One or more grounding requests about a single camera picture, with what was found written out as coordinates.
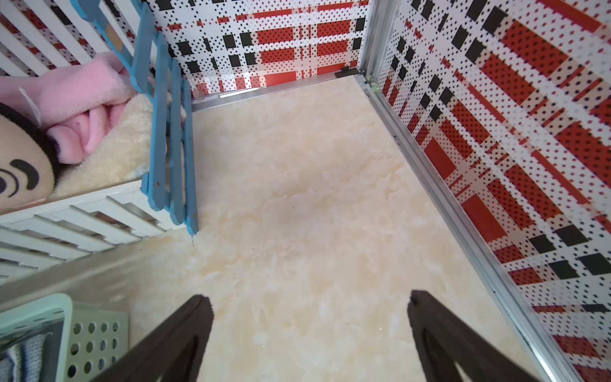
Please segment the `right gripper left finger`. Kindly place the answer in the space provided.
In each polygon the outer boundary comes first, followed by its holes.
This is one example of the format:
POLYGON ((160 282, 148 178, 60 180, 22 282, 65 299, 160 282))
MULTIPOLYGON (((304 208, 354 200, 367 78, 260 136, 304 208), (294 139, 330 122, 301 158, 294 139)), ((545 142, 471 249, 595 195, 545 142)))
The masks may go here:
POLYGON ((95 381, 195 381, 214 320, 210 299, 198 294, 95 381))

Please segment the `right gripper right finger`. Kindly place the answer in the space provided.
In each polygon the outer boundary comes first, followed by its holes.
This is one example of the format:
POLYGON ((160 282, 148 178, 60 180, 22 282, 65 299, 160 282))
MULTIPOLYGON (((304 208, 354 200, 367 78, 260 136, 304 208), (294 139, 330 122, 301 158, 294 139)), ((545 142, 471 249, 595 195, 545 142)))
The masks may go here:
POLYGON ((407 305, 424 375, 428 381, 535 381, 427 291, 412 291, 407 305))

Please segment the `mint green plastic basket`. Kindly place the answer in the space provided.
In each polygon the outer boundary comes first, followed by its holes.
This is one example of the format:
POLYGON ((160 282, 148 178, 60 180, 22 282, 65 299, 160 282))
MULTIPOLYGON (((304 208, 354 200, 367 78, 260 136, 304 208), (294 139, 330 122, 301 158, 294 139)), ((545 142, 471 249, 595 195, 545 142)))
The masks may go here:
POLYGON ((90 381, 129 349, 129 314, 51 294, 1 313, 1 351, 45 334, 40 381, 90 381))

